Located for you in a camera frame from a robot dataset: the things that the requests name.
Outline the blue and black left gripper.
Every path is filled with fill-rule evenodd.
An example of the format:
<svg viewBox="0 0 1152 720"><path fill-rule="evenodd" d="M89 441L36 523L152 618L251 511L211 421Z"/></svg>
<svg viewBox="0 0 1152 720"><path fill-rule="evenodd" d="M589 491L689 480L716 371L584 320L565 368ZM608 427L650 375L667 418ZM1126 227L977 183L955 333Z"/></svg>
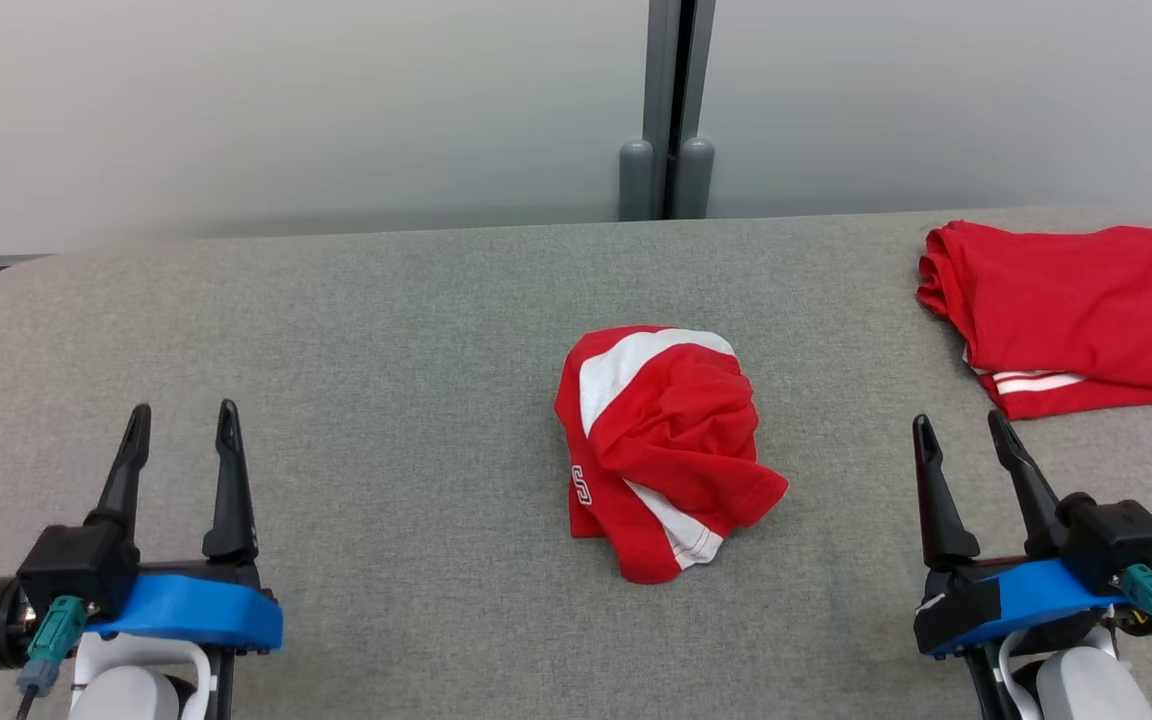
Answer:
<svg viewBox="0 0 1152 720"><path fill-rule="evenodd" d="M88 526L109 523L134 532L151 427L151 407L134 406L100 500L88 511ZM259 556L259 538L238 407L230 397L221 401L215 446L215 502L202 553L210 562L252 562ZM205 562L151 564L134 584L122 614L109 621L88 620L84 632L103 639L136 635L187 641L237 653L280 650L285 614L270 589L225 573L210 577L209 570ZM29 602L18 578L0 577L0 670L26 665L26 650L45 615Z"/></svg>

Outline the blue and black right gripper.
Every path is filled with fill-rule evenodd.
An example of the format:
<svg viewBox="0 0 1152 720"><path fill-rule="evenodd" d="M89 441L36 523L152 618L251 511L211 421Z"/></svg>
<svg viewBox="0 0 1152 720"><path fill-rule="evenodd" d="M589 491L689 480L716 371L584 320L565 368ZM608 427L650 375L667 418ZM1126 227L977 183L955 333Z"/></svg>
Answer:
<svg viewBox="0 0 1152 720"><path fill-rule="evenodd" d="M1018 653L1044 653L1073 647L1087 637L1111 609L1134 611L1135 602L1117 589L1111 594L1087 591L1055 560L1068 529L1058 520L1059 498L1029 455L1001 410L991 410L988 427L998 464L1011 477L1025 526L1025 556L1051 559L1024 564L998 564L996 574L973 582L950 577L915 611L914 635L922 655L942 659L969 647L1002 642L1020 634ZM977 537L964 526L943 473L943 452L932 420L914 418L914 460L918 497L922 556L931 571L969 564L980 552Z"/></svg>

